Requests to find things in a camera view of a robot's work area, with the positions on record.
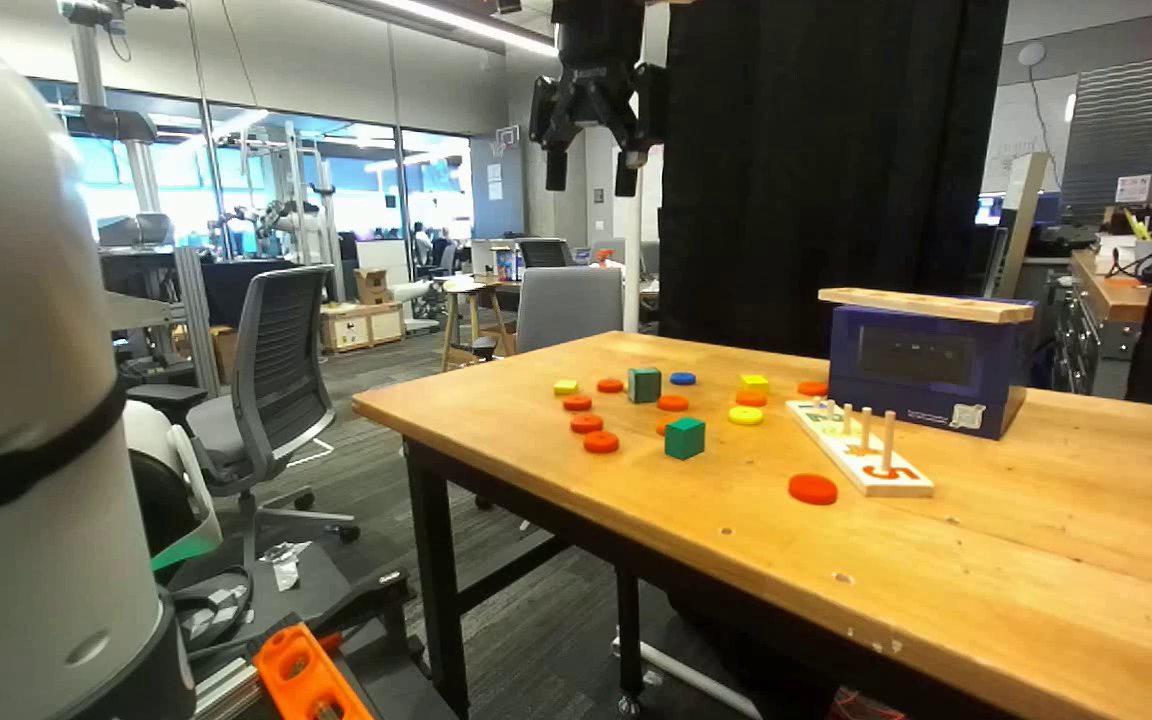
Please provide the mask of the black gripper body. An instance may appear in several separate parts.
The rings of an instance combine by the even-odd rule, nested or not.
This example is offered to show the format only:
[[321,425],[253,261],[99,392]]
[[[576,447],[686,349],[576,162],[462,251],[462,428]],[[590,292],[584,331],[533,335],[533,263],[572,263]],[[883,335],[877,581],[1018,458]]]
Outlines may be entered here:
[[551,25],[562,72],[533,85],[533,140],[563,153],[580,123],[605,123],[625,153],[653,148],[663,72],[642,60],[645,0],[551,0]]

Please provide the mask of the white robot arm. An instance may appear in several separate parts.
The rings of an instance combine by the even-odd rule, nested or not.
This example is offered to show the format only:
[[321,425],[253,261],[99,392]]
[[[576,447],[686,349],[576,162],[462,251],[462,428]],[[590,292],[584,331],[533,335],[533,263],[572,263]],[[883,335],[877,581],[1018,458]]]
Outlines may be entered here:
[[79,153],[4,55],[0,720],[195,720],[132,481]]

